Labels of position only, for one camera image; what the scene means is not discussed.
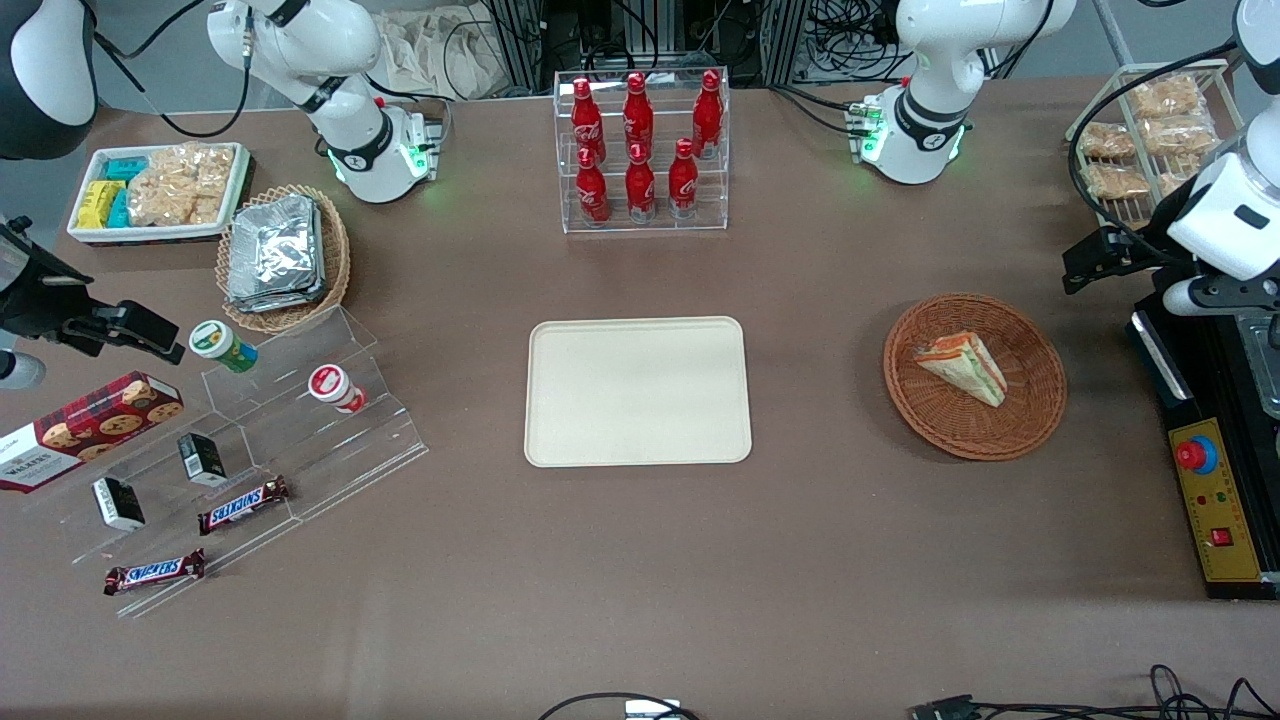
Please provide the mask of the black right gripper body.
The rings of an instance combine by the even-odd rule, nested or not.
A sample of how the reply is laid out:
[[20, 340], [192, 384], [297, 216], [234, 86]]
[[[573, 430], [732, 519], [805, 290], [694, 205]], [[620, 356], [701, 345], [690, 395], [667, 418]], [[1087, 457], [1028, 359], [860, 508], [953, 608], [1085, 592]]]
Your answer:
[[26, 236], [28, 220], [3, 222], [1, 325], [9, 334], [65, 345], [91, 357], [119, 345], [90, 297], [93, 279]]

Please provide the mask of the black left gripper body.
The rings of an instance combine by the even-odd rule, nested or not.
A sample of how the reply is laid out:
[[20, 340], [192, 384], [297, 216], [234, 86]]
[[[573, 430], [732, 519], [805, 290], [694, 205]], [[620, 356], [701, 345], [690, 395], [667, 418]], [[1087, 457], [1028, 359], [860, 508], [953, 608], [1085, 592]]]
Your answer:
[[1167, 254], [1151, 246], [1143, 234], [1102, 231], [1102, 277], [1125, 277], [1167, 265]]

